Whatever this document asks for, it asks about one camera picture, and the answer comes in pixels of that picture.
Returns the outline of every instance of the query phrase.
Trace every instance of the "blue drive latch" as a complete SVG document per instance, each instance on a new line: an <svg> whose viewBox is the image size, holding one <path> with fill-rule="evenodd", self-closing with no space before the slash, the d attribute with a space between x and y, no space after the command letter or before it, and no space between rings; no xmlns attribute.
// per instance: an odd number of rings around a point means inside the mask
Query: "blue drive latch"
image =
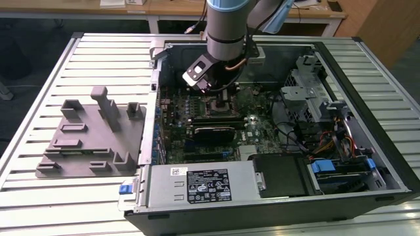
<svg viewBox="0 0 420 236"><path fill-rule="evenodd" d="M319 160L311 164L314 173L335 171L335 165L331 160Z"/></svg>

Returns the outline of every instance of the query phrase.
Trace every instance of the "orange wire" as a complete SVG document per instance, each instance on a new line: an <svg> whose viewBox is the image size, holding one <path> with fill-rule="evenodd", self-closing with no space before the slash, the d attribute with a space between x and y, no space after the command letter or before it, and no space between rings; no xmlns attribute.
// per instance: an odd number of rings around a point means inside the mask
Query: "orange wire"
<svg viewBox="0 0 420 236"><path fill-rule="evenodd" d="M323 134L322 134L322 137L320 137L320 145L323 144L323 138L324 138L324 135L331 133L331 131L326 131Z"/></svg>

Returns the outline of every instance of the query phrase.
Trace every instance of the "aluminum extrusion table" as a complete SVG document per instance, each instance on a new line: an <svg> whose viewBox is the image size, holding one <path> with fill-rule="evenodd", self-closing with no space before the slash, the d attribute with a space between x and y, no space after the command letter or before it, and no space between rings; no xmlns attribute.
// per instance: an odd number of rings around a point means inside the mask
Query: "aluminum extrusion table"
<svg viewBox="0 0 420 236"><path fill-rule="evenodd" d="M119 186L128 177L38 179L66 99L94 104L92 86L107 86L118 105L148 97L150 48L194 35L75 33L0 159L0 236L143 235L118 209ZM323 41L392 141L420 176L420 106L366 47L351 38L256 36L256 41ZM204 235L420 235L419 199L387 206L352 220Z"/></svg>

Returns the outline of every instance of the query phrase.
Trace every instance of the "white sticker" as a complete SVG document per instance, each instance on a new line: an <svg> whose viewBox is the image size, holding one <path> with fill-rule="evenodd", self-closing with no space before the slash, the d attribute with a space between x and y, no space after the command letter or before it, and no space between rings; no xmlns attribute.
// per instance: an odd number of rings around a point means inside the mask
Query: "white sticker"
<svg viewBox="0 0 420 236"><path fill-rule="evenodd" d="M188 167L171 168L171 175L172 176L186 176L187 171L188 171Z"/></svg>
<svg viewBox="0 0 420 236"><path fill-rule="evenodd" d="M127 11L127 13L146 14L146 11Z"/></svg>

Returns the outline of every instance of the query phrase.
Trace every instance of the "power supply label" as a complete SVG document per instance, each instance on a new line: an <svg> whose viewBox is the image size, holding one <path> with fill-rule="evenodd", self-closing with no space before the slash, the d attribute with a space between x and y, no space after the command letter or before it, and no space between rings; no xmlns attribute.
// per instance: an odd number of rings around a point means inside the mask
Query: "power supply label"
<svg viewBox="0 0 420 236"><path fill-rule="evenodd" d="M187 172L187 200L191 204L232 200L228 169Z"/></svg>

